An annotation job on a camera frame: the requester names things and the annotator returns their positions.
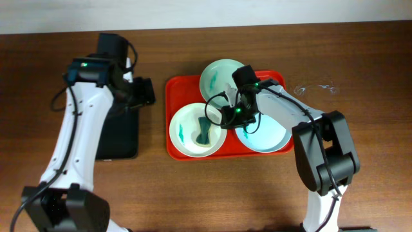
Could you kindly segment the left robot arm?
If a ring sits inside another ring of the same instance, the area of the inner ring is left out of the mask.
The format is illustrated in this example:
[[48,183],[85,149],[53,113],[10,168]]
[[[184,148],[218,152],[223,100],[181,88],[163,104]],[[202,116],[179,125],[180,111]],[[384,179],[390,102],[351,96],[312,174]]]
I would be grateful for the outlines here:
[[149,78],[134,78],[126,55],[75,58],[63,74],[66,105],[51,160],[36,187],[26,186],[10,230],[22,211],[39,231],[125,231],[111,219],[109,203],[93,193],[97,153],[133,148],[132,113],[155,103]]

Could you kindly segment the mint green plate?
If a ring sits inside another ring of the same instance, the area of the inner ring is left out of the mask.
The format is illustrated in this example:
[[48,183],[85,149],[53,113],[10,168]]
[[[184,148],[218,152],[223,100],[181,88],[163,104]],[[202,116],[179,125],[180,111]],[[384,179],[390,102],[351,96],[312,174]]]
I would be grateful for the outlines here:
[[209,105],[221,109],[223,106],[234,106],[234,95],[238,90],[232,74],[243,67],[244,64],[232,59],[220,59],[208,65],[200,77],[200,92],[207,102],[213,96],[225,92],[230,95],[230,99],[224,97],[215,97]]

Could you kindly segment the green stained sponge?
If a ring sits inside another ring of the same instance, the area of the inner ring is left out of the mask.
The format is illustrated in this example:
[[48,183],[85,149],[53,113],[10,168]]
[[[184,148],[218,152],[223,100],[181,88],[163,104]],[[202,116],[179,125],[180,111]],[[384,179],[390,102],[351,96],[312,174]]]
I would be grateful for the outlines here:
[[200,117],[198,119],[198,123],[200,126],[200,133],[197,136],[195,142],[199,146],[208,146],[210,142],[209,132],[211,130],[211,122],[206,117]]

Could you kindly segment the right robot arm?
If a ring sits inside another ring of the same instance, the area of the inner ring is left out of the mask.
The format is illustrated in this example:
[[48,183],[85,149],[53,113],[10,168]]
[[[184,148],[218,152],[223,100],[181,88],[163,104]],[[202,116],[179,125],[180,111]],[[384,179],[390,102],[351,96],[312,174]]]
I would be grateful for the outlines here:
[[276,81],[228,87],[221,96],[228,128],[244,128],[258,113],[269,116],[292,134],[297,172],[308,189],[302,231],[339,231],[342,196],[360,170],[360,161],[345,116],[325,113],[291,96]]

